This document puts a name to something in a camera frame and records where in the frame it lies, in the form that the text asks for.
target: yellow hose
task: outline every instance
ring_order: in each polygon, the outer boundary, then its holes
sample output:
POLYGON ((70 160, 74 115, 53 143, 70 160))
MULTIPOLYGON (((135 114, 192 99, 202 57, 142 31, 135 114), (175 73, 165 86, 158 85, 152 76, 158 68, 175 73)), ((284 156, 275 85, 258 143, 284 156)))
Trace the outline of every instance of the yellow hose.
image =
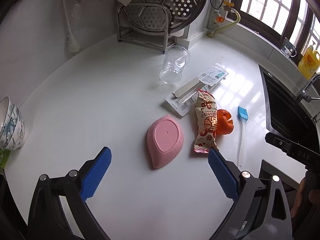
POLYGON ((225 30, 225 29, 227 29, 227 28, 230 28, 230 27, 233 26, 233 25, 236 25, 238 22, 240 22, 240 19, 241 19, 240 14, 238 13, 237 10, 235 10, 235 13, 236 13, 236 15, 237 15, 237 19, 236 19, 234 22, 232 22, 232 23, 230 23, 230 24, 228 24, 228 25, 226 25, 226 26, 224 26, 224 27, 222 27, 222 28, 219 28, 219 29, 216 30, 214 33, 221 32, 221 31, 223 31, 223 30, 225 30))

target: white countertop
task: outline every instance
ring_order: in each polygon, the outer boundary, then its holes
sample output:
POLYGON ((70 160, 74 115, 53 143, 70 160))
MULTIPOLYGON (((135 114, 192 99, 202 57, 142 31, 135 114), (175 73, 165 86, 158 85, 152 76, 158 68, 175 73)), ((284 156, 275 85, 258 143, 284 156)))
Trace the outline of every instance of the white countertop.
MULTIPOLYGON (((234 131, 216 139, 225 159, 237 160, 241 105, 249 115, 243 169, 258 177, 264 159, 300 181, 304 165, 265 142, 268 131, 258 62, 209 38, 193 46, 190 54, 179 87, 216 62, 229 72, 212 91, 218 109, 230 111, 234 120, 234 131)), ((112 240, 194 240, 214 233, 233 202, 225 197, 207 155, 193 151, 195 112, 179 118, 164 101, 176 88, 159 80, 163 59, 157 51, 111 37, 66 62, 29 96, 20 108, 28 138, 11 153, 5 168, 25 221, 41 174, 65 176, 107 146, 111 165, 87 204, 112 240), (154 170, 146 134, 166 114, 181 125, 184 145, 171 163, 154 170)))

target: green box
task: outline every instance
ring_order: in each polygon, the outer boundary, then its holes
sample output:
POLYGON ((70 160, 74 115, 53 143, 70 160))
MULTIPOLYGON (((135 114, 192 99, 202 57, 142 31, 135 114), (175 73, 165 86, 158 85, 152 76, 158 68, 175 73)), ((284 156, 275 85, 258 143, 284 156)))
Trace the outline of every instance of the green box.
POLYGON ((5 165, 7 164, 7 161, 8 161, 8 158, 9 158, 9 155, 10 155, 10 150, 1 150, 0 149, 0 167, 2 169, 5 168, 5 165))

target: orange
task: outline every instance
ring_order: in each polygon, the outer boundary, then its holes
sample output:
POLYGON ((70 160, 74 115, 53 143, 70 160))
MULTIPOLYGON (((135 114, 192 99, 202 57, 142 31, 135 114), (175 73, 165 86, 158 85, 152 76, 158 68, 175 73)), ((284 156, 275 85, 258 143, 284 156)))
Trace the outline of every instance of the orange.
POLYGON ((216 134, 229 134, 233 131, 233 120, 231 119, 231 114, 224 109, 219 109, 217 111, 217 129, 216 134))

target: stacked bowl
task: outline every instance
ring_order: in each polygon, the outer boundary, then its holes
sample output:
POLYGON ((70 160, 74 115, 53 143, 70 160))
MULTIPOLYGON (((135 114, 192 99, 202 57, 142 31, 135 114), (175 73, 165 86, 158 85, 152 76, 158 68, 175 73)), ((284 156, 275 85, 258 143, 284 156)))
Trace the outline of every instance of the stacked bowl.
POLYGON ((26 141, 27 131, 19 109, 8 97, 0 102, 0 148, 16 150, 26 141))

